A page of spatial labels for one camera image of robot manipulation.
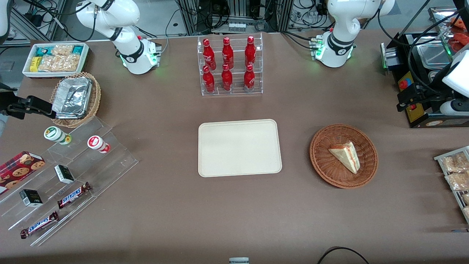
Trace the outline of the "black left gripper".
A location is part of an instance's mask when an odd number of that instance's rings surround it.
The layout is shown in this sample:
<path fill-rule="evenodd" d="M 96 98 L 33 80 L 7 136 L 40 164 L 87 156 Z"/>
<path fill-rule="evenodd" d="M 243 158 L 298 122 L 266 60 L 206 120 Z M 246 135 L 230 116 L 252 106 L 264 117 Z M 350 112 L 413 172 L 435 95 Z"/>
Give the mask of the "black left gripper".
<path fill-rule="evenodd" d="M 402 112 L 409 106 L 425 104 L 430 101 L 445 101 L 446 96 L 438 91 L 426 88 L 423 85 L 411 84 L 406 88 L 407 96 L 397 96 L 398 104 L 397 111 Z"/>

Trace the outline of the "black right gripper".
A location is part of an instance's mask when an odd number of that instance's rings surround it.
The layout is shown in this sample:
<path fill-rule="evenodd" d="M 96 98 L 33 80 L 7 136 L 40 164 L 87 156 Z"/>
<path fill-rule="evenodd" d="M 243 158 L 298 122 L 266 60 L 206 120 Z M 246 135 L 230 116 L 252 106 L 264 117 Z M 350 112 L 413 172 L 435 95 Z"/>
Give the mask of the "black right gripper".
<path fill-rule="evenodd" d="M 0 93 L 0 113 L 4 116 L 11 116 L 20 120 L 25 118 L 25 114 L 38 114 L 48 118 L 55 118 L 56 112 L 53 105 L 35 96 L 28 96 L 26 99 L 16 96 L 13 92 Z"/>

